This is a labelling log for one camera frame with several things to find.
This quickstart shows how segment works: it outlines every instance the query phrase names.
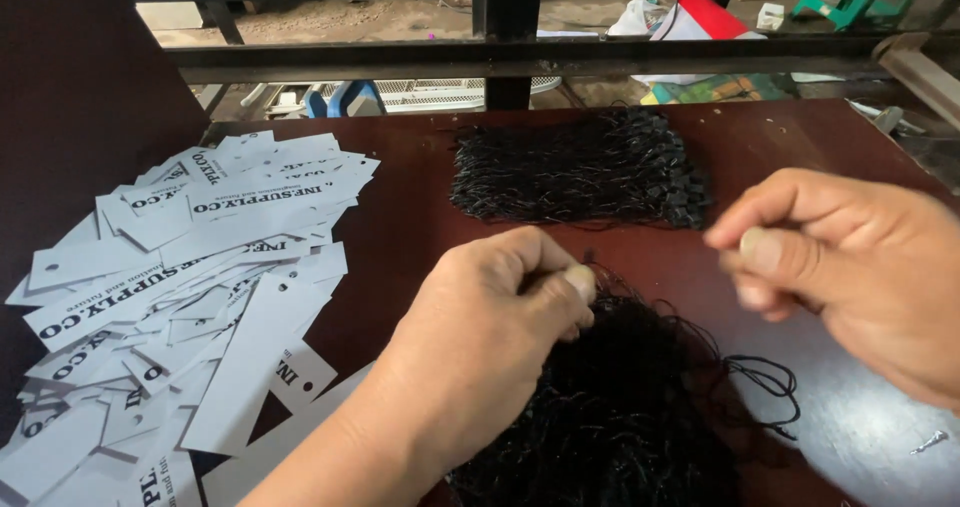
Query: wooden table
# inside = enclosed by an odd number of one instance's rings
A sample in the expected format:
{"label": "wooden table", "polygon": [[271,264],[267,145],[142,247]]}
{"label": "wooden table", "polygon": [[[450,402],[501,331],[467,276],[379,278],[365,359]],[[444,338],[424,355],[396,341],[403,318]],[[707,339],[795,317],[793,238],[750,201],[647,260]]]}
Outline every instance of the wooden table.
{"label": "wooden table", "polygon": [[[801,167],[923,190],[957,207],[946,188],[843,100],[787,100],[668,105],[661,108],[711,175],[711,218],[775,170]],[[305,337],[341,378],[377,357],[421,281],[447,249],[510,228],[461,214],[448,201],[453,131],[470,125],[547,124],[577,110],[470,113],[332,120],[274,120],[214,125],[215,134],[272,129],[277,140],[335,133],[345,151],[382,160],[374,180],[334,228],[349,274]],[[960,433],[949,412],[916,403],[837,345],[808,314],[769,324],[738,306],[716,253],[694,231],[619,227],[603,232],[546,228],[575,256],[593,248],[647,299],[666,299],[681,316],[710,330],[725,354],[762,355],[798,376],[799,422],[788,426],[798,449],[778,455],[789,467],[745,464],[750,505],[871,506],[960,504],[950,461],[954,440],[909,452],[935,430]],[[734,379],[750,411],[770,421],[789,403]],[[282,412],[268,407],[259,431]],[[450,505],[448,491],[425,502]]]}

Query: tangled black string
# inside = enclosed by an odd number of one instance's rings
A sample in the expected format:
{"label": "tangled black string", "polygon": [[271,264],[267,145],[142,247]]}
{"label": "tangled black string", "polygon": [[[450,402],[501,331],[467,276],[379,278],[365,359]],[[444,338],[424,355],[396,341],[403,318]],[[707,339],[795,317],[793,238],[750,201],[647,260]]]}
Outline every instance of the tangled black string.
{"label": "tangled black string", "polygon": [[[758,357],[721,359],[710,333],[675,314],[659,314],[625,285],[615,294],[618,284],[615,274],[606,278],[592,306],[592,329],[554,347],[513,425],[450,473],[463,507],[740,504],[737,456],[695,407],[728,403],[714,399],[716,383],[691,390],[690,374],[743,372],[775,396],[788,397],[796,408],[792,418],[760,424],[778,429],[800,416],[793,373]],[[787,381],[744,366],[750,360],[786,372]],[[744,411],[728,423],[756,425],[747,419]]]}
{"label": "tangled black string", "polygon": [[483,220],[701,230],[711,203],[684,140],[641,107],[548,126],[475,127],[457,144],[450,201]]}

